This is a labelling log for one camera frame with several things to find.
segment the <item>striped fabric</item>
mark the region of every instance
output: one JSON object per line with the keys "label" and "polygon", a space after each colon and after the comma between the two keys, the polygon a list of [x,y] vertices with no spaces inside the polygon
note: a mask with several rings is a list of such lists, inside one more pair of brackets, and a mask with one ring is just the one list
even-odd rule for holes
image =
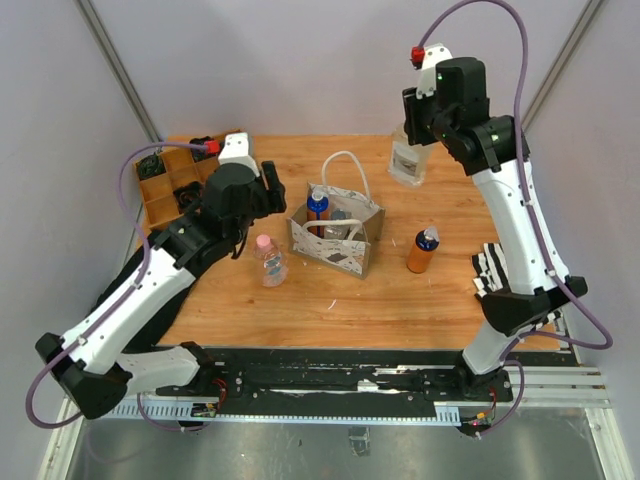
{"label": "striped fabric", "polygon": [[[473,279],[473,283],[478,290],[475,294],[478,300],[482,300],[482,297],[489,292],[494,292],[509,286],[507,263],[499,243],[485,243],[483,251],[471,257],[471,263],[478,275]],[[554,324],[556,333],[560,335],[565,334],[566,327],[560,310],[556,310],[547,315],[547,321],[545,323],[550,322]]]}

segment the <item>pink bottle cap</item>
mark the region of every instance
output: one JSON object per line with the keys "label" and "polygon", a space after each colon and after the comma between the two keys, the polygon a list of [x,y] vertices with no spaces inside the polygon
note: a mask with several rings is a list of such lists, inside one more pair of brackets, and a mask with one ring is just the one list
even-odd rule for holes
{"label": "pink bottle cap", "polygon": [[271,237],[269,235],[258,235],[256,238],[256,247],[261,252],[266,252],[271,248]]}

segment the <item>wooden table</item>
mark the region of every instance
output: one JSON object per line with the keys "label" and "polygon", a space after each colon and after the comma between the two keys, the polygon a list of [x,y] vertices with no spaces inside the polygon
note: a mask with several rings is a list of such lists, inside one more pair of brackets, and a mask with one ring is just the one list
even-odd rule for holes
{"label": "wooden table", "polygon": [[[224,259],[200,279],[161,343],[459,349],[473,340],[483,315],[474,297],[470,257],[483,242],[498,238],[471,179],[438,148],[422,187],[400,185],[387,173],[387,136],[255,138],[256,159],[274,160],[286,185],[287,213],[305,201],[307,180],[320,183],[322,162],[338,150],[358,156],[374,200],[387,210],[367,279],[289,255],[285,283],[261,286],[250,251],[255,237],[267,233],[288,248],[287,215],[272,215],[256,222],[239,260]],[[331,185],[362,190],[349,159],[331,167]],[[438,227],[441,245],[427,272],[416,275],[405,267],[405,258],[415,234],[428,225]],[[531,350],[557,346],[546,338],[526,343]]]}

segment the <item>gray wall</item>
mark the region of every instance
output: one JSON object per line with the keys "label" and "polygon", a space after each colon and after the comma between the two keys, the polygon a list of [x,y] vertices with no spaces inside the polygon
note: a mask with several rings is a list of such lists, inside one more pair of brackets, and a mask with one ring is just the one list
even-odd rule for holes
{"label": "gray wall", "polygon": [[[585,303],[614,335],[583,352],[606,376],[640,473],[640,36],[635,0],[609,2],[531,126],[534,175],[558,250],[587,278]],[[577,335],[601,341],[584,318]]]}
{"label": "gray wall", "polygon": [[[73,2],[3,1],[0,64],[0,476],[20,480],[49,439],[24,414],[34,343],[83,318],[122,260],[115,175],[145,138]],[[61,398],[46,379],[40,416]]]}
{"label": "gray wall", "polygon": [[[94,0],[149,114],[168,133],[381,133],[415,85],[409,53],[454,0]],[[531,43],[529,103],[586,0],[511,0]],[[512,108],[520,42],[508,14],[471,5],[432,42],[488,65]]]}

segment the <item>white handle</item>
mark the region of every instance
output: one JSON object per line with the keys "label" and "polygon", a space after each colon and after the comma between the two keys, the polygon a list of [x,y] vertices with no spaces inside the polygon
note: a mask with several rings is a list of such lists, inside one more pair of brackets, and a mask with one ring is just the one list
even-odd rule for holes
{"label": "white handle", "polygon": [[362,230],[362,222],[355,218],[348,218],[346,220],[311,220],[305,223],[302,228],[307,230],[309,227],[326,227],[330,225],[354,225],[356,228],[352,228],[347,240],[353,240],[360,230]]}
{"label": "white handle", "polygon": [[367,194],[367,200],[371,201],[371,192],[369,191],[369,182],[367,182],[367,176],[364,174],[364,169],[362,168],[362,164],[360,163],[360,160],[358,160],[358,157],[356,157],[353,153],[348,152],[347,150],[342,150],[340,152],[334,153],[329,158],[327,158],[322,164],[322,184],[324,185],[324,188],[327,189],[327,167],[329,166],[329,164],[334,158],[339,157],[340,155],[348,155],[349,157],[351,157],[351,160],[353,160],[353,163],[356,164],[356,167],[358,167],[358,170],[360,170],[362,183],[364,183],[364,191]]}

